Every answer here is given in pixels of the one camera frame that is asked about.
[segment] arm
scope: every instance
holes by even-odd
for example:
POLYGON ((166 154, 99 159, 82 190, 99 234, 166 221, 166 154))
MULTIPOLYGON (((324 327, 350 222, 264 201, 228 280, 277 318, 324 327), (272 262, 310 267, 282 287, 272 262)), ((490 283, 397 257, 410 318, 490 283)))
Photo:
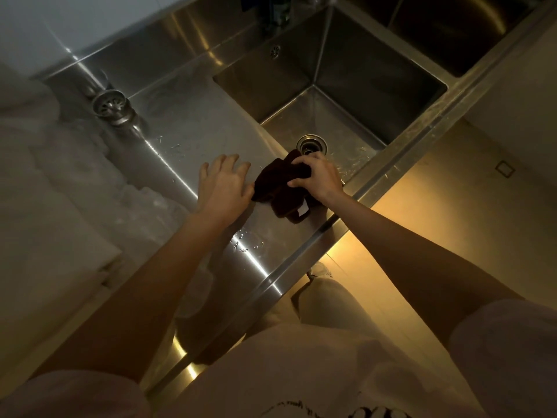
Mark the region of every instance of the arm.
POLYGON ((346 195, 323 154, 293 163, 309 165, 312 173, 289 185, 305 187, 344 221, 445 347, 456 326, 477 309, 496 300, 522 299, 474 264, 346 195))
POLYGON ((92 370, 139 382, 171 324, 185 288, 220 233, 247 208, 249 163, 219 156, 199 173, 198 210, 34 373, 92 370))

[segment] person's left hand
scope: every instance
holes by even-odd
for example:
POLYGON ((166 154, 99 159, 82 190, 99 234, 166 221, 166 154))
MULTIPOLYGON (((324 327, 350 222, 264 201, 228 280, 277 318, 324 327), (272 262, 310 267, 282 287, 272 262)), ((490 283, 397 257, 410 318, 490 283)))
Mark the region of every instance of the person's left hand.
POLYGON ((242 163, 234 171, 240 156, 219 155, 209 167, 199 169, 197 212, 223 227, 232 224, 248 207, 254 195, 254 184, 244 187, 250 163, 242 163))

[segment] pants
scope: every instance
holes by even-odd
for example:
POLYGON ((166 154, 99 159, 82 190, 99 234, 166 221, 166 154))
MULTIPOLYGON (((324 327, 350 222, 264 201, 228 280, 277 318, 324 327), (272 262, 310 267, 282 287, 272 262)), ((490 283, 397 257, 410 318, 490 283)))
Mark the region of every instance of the pants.
POLYGON ((247 332, 251 337, 281 323, 303 323, 352 330, 379 338, 380 330, 371 317, 338 281, 316 277, 295 295, 285 295, 247 332))

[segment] foot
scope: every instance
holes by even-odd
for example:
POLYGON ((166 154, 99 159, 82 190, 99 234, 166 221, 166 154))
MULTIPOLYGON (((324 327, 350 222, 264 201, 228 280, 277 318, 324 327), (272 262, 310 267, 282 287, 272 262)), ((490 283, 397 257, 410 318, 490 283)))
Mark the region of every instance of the foot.
POLYGON ((316 262, 313 267, 310 268, 310 271, 306 273, 306 275, 310 280, 313 280, 316 277, 326 277, 332 279, 331 272, 322 262, 316 262))

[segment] forearm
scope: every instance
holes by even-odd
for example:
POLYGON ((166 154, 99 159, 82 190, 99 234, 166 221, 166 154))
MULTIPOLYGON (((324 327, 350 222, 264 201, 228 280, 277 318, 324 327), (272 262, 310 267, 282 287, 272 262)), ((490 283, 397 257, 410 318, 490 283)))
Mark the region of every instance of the forearm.
POLYGON ((331 208, 446 346, 452 330, 483 305, 521 297, 474 264, 366 208, 344 193, 331 208))
POLYGON ((221 231, 203 216, 190 216, 34 376, 55 370, 93 370, 141 380, 191 276, 221 231))

